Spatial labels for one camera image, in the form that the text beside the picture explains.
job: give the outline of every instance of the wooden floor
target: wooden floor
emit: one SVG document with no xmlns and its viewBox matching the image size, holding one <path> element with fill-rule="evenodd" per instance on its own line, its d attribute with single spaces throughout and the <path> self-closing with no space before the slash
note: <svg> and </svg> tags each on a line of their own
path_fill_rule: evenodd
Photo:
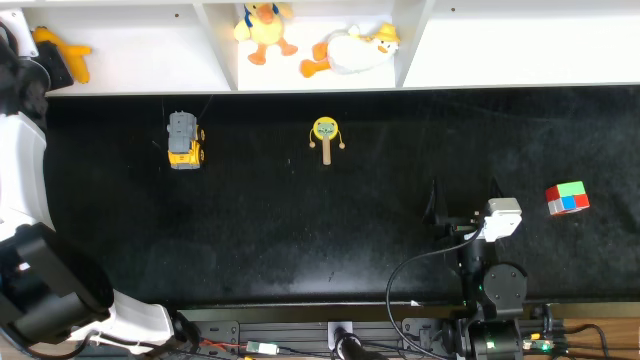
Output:
<svg viewBox="0 0 640 360">
<path fill-rule="evenodd" d="M 640 344 L 640 318 L 630 319 L 569 319 L 565 320 L 566 328 L 573 328 L 583 324 L 596 324 L 602 328 L 607 336 L 609 348 L 616 347 L 638 347 Z M 582 333 L 567 336 L 572 344 L 600 347 L 600 337 L 596 330 L 585 330 Z M 38 345 L 34 347 L 36 351 L 60 355 L 71 352 L 74 349 L 73 343 L 62 343 L 60 345 Z M 3 338 L 0 338 L 0 360 L 23 360 L 28 357 L 16 351 Z M 603 356 L 602 350 L 573 350 L 571 355 Z M 640 351 L 610 351 L 610 355 L 616 358 L 640 359 Z M 546 358 L 545 356 L 529 356 L 530 359 Z"/>
</svg>

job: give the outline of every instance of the blue cube square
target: blue cube square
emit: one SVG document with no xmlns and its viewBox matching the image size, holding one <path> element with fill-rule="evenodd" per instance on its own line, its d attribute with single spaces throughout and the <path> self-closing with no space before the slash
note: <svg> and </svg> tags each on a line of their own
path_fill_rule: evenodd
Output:
<svg viewBox="0 0 640 360">
<path fill-rule="evenodd" d="M 562 198 L 562 206 L 565 210 L 573 210 L 576 206 L 576 199 L 573 196 L 567 196 Z"/>
</svg>

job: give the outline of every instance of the yellow truck cab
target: yellow truck cab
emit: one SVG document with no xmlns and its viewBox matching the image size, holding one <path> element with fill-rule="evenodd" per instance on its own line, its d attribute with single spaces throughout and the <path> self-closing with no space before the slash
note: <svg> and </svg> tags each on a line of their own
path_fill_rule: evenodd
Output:
<svg viewBox="0 0 640 360">
<path fill-rule="evenodd" d="M 198 169 L 204 162 L 204 130 L 192 114 L 175 112 L 169 116 L 169 162 L 174 169 Z"/>
</svg>

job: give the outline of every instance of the duck's orange beak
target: duck's orange beak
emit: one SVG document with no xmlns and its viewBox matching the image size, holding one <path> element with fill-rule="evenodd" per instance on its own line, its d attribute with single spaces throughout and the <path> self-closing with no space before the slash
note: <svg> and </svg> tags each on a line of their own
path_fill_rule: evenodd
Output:
<svg viewBox="0 0 640 360">
<path fill-rule="evenodd" d="M 260 6 L 256 14 L 258 15 L 258 19 L 260 19 L 260 21 L 262 21 L 265 24 L 271 24 L 273 22 L 273 16 L 274 16 L 273 5 L 264 4 Z"/>
</svg>

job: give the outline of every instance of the rubik's cube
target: rubik's cube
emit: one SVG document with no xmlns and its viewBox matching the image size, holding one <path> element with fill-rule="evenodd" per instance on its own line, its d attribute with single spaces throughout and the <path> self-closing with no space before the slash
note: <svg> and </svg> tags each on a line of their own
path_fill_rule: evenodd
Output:
<svg viewBox="0 0 640 360">
<path fill-rule="evenodd" d="M 590 206 L 582 181 L 556 185 L 547 189 L 546 194 L 551 215 L 577 212 Z"/>
</svg>

